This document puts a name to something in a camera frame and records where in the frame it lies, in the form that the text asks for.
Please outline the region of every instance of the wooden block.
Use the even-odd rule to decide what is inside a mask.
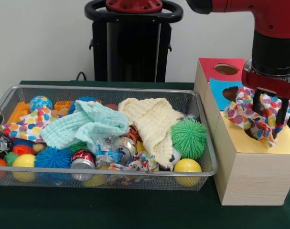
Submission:
[[[249,137],[219,110],[209,79],[220,80],[212,70],[220,62],[241,60],[203,59],[198,62],[195,91],[200,94],[218,162],[214,176],[222,205],[282,205],[290,189],[290,129],[286,126],[269,148]]]
[[[200,95],[202,102],[204,101],[206,87],[207,87],[207,79],[204,75],[204,72],[203,72],[203,69],[201,67],[201,63],[199,60],[193,90]]]
[[[208,127],[210,129],[211,136],[212,138],[214,138],[217,121],[219,117],[219,109],[214,99],[209,83],[207,83],[203,107],[204,107],[205,116],[208,122]]]

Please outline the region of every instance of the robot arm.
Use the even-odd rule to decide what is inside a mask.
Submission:
[[[255,89],[253,110],[260,113],[259,96],[282,100],[277,117],[283,124],[290,99],[290,0],[186,0],[193,11],[252,12],[255,18],[252,59],[242,74],[244,86]]]

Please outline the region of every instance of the green table surface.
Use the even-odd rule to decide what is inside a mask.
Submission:
[[[192,83],[34,82],[21,84],[192,90]],[[211,177],[199,192],[0,187],[0,229],[290,229],[284,206],[221,206]]]

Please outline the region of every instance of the polka dot cloth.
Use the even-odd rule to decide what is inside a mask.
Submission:
[[[253,96],[254,90],[240,87],[237,92],[236,103],[232,102],[226,107],[225,117],[245,129],[250,137],[272,147],[276,144],[274,139],[287,124],[290,117],[290,100],[284,124],[276,125],[281,100],[262,94],[260,96],[262,116],[260,116],[252,111]]]
[[[17,123],[4,124],[0,127],[0,130],[10,137],[41,143],[43,142],[40,135],[41,130],[56,118],[52,117],[51,110],[45,106],[37,108],[31,114],[20,117],[20,120]]]

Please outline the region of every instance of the white wall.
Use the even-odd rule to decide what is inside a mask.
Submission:
[[[92,22],[89,0],[0,0],[0,91],[20,80],[73,80],[84,71],[94,79],[88,49]],[[181,22],[172,24],[167,82],[193,82],[199,57],[249,58],[250,13],[200,15],[186,1]]]

